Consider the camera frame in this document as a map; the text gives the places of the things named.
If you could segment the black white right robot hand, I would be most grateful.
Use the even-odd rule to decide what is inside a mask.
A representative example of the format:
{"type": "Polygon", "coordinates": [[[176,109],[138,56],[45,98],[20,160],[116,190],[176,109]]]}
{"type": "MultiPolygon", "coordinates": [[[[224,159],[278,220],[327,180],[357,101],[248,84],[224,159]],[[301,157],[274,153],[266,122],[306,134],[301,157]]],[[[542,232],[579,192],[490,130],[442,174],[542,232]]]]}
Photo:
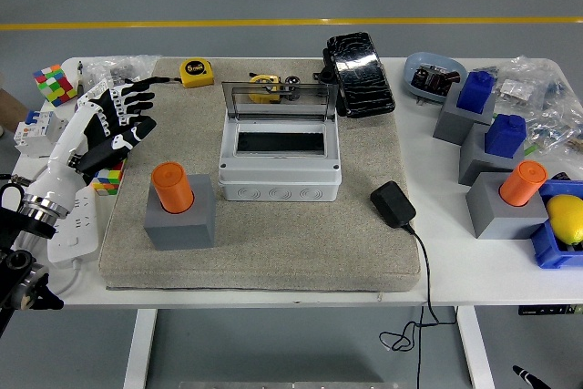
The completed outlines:
{"type": "Polygon", "coordinates": [[[532,389],[550,389],[550,386],[543,382],[541,379],[534,376],[532,373],[528,372],[524,368],[513,365],[513,372],[525,381],[532,389]]]}

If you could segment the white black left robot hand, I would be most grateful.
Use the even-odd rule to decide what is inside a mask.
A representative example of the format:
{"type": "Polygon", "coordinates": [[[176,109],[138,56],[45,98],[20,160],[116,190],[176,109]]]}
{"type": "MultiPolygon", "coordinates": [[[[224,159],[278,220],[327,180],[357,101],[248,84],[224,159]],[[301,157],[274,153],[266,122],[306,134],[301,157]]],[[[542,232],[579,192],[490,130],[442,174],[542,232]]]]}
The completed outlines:
{"type": "Polygon", "coordinates": [[[160,81],[128,80],[83,99],[18,210],[29,216],[41,211],[56,219],[70,213],[77,192],[100,170],[123,161],[154,129],[156,121],[144,112],[153,108],[150,86],[160,81]]]}

